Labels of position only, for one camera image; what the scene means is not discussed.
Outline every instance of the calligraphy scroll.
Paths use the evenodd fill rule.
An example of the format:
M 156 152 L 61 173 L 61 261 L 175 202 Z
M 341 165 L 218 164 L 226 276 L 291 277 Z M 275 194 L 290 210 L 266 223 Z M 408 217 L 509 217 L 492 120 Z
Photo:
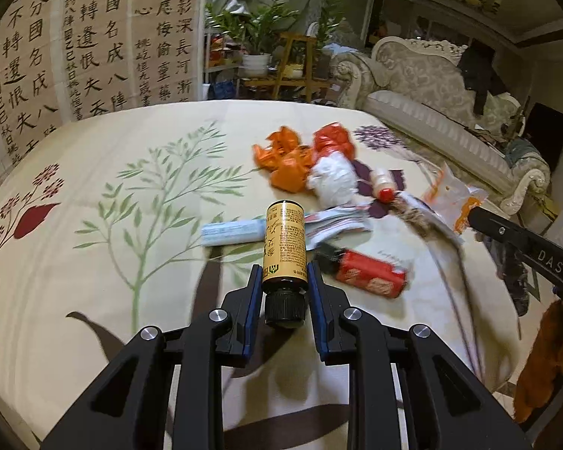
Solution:
M 14 0 L 0 21 L 0 183 L 60 125 L 202 91 L 203 0 Z

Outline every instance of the red leaf print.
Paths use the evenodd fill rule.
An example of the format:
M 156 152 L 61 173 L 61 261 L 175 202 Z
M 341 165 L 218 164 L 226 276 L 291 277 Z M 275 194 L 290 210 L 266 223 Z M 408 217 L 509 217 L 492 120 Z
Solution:
M 16 239 L 22 239 L 28 233 L 34 231 L 40 223 L 42 223 L 50 210 L 54 208 L 59 202 L 53 202 L 51 204 L 42 204 L 40 206 L 31 206 L 27 208 L 24 214 L 22 214 L 17 228 L 13 233 L 13 237 Z

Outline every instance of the sofa armrest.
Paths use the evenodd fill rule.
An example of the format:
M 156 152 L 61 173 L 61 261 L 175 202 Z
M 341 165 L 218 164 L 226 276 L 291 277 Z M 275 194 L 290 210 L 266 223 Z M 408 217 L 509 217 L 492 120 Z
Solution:
M 511 168 L 517 186 L 514 192 L 501 202 L 501 210 L 514 215 L 524 203 L 528 189 L 536 194 L 544 193 L 551 181 L 548 165 L 535 155 L 521 157 Z
M 330 62 L 332 76 L 342 81 L 348 81 L 338 100 L 341 108 L 363 109 L 365 98 L 377 91 L 370 67 L 358 56 L 351 52 L 343 52 L 334 56 Z

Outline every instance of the black bottle cap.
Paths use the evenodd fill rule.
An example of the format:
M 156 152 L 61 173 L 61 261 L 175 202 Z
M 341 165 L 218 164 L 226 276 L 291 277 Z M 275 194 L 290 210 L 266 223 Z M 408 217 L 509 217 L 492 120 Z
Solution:
M 314 260 L 319 264 L 322 273 L 335 276 L 340 270 L 340 261 L 345 249 L 334 247 L 328 243 L 320 243 L 315 249 Z
M 265 297 L 265 323 L 280 328 L 304 324 L 307 303 L 304 295 L 289 289 L 272 291 Z

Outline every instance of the red cap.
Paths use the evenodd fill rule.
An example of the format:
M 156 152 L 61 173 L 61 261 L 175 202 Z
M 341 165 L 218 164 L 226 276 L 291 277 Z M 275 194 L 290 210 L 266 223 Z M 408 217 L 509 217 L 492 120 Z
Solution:
M 384 189 L 380 190 L 378 199 L 384 204 L 391 203 L 392 201 L 394 201 L 394 190 L 389 187 L 385 187 Z

